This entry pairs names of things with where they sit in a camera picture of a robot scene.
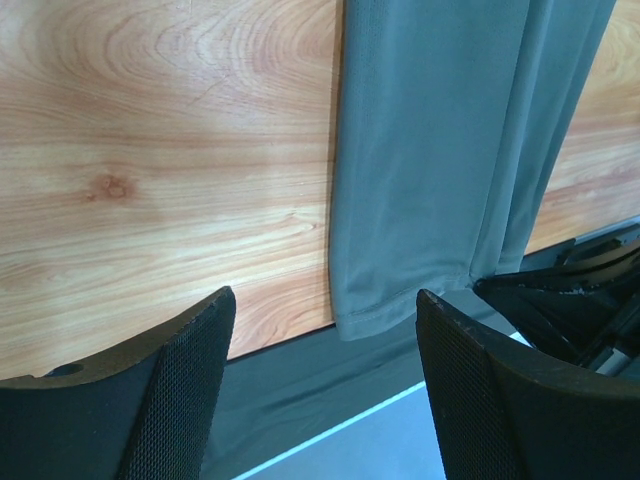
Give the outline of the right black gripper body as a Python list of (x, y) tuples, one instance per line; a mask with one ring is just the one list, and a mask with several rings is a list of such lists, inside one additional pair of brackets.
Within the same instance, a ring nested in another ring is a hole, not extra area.
[(639, 236), (606, 234), (545, 251), (474, 292), (537, 350), (605, 375), (639, 357)]

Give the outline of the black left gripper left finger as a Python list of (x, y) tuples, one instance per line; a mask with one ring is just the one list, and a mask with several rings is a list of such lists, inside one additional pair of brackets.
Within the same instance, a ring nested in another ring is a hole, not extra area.
[(235, 314), (223, 287), (97, 354), (3, 380), (2, 478), (198, 478)]

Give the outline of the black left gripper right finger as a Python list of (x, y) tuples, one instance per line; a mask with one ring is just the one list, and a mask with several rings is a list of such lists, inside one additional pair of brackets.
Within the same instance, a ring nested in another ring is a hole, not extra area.
[(546, 355), (428, 290), (416, 306), (447, 478), (638, 478), (638, 382)]

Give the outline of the grey t-shirt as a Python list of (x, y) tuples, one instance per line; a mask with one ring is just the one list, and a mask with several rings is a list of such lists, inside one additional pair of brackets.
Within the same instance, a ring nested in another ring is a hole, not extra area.
[(340, 337), (521, 265), (610, 1), (349, 1), (329, 239)]

